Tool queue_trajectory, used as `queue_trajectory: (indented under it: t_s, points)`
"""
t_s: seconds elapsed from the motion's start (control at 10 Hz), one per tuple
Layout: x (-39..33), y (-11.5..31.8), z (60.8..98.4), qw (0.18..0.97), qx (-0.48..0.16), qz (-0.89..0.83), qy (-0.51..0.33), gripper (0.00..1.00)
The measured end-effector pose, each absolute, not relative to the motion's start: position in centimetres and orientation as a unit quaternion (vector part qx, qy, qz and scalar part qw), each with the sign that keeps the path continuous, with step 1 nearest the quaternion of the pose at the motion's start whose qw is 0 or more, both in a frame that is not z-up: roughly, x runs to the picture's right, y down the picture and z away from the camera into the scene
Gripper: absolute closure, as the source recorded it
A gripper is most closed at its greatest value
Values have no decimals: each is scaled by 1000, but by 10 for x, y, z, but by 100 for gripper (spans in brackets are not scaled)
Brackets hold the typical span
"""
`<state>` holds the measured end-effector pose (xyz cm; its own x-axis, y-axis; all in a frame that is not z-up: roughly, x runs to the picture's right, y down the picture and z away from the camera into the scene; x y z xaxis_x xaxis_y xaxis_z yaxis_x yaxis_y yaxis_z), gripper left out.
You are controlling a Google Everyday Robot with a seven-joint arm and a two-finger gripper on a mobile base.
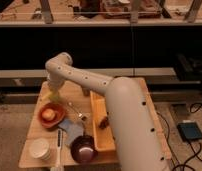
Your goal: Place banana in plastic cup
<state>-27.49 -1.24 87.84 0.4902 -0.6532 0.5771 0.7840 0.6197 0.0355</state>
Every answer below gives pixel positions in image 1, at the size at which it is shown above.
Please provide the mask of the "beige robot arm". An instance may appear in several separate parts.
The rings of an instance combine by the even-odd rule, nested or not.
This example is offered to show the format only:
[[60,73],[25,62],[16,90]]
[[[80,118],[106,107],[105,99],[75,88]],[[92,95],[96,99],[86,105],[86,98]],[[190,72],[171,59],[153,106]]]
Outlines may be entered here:
[[136,81],[72,67],[72,58],[65,52],[49,59],[45,68],[53,92],[70,80],[105,97],[122,171],[170,171],[145,93]]

